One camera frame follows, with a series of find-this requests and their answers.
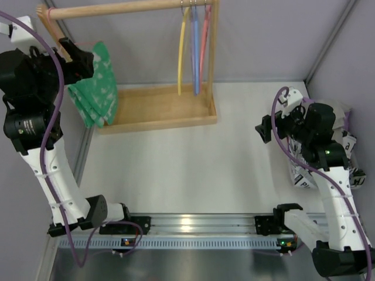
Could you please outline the green white tie-dye trousers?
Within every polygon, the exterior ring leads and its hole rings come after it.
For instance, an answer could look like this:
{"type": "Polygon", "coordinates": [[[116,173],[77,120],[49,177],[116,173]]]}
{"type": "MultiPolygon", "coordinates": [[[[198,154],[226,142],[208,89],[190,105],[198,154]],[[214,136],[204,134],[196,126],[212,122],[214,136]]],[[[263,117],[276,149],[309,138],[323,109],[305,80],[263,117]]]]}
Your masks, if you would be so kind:
{"type": "Polygon", "coordinates": [[[91,52],[94,55],[94,75],[69,85],[67,90],[85,126],[102,128],[114,122],[118,108],[118,88],[106,45],[98,42],[91,52]]]}

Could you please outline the pink clothes hanger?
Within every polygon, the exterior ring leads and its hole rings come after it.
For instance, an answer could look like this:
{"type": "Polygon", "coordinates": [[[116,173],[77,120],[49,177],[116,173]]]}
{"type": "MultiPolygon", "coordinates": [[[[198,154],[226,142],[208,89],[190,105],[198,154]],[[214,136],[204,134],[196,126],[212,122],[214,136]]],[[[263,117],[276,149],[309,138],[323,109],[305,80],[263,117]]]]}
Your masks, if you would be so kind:
{"type": "Polygon", "coordinates": [[[92,78],[94,55],[79,49],[68,37],[60,38],[59,43],[71,58],[71,61],[66,61],[56,50],[54,51],[63,71],[64,84],[75,84],[83,79],[92,78]]]}

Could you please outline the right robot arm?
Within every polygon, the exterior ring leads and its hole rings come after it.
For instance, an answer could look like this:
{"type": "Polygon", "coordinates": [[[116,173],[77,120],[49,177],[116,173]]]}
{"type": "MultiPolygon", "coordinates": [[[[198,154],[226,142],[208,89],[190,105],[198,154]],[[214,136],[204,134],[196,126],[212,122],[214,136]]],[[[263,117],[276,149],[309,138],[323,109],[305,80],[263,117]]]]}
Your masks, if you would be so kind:
{"type": "Polygon", "coordinates": [[[333,108],[313,103],[296,106],[289,114],[273,112],[255,130],[264,143],[289,137],[301,144],[301,166],[312,172],[323,202],[328,233],[320,230],[297,203],[274,209],[279,227],[292,231],[309,248],[316,271],[325,278],[366,275],[374,269],[374,248],[356,211],[349,180],[349,161],[343,146],[332,139],[333,108]]]}

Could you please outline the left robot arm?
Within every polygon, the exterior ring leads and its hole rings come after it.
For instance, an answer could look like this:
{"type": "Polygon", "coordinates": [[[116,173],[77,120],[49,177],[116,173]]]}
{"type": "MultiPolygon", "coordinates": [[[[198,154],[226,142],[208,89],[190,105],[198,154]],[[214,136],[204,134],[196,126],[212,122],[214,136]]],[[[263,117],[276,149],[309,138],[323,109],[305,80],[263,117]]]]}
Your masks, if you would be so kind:
{"type": "Polygon", "coordinates": [[[48,200],[52,211],[50,236],[59,237],[76,228],[122,234],[125,228],[121,222],[131,219],[127,206],[109,203],[103,195],[83,196],[69,168],[60,111],[54,101],[65,85],[93,76],[94,56],[68,38],[60,43],[70,61],[56,49],[46,55],[36,46],[26,52],[15,49],[1,54],[4,134],[33,170],[48,200]]]}

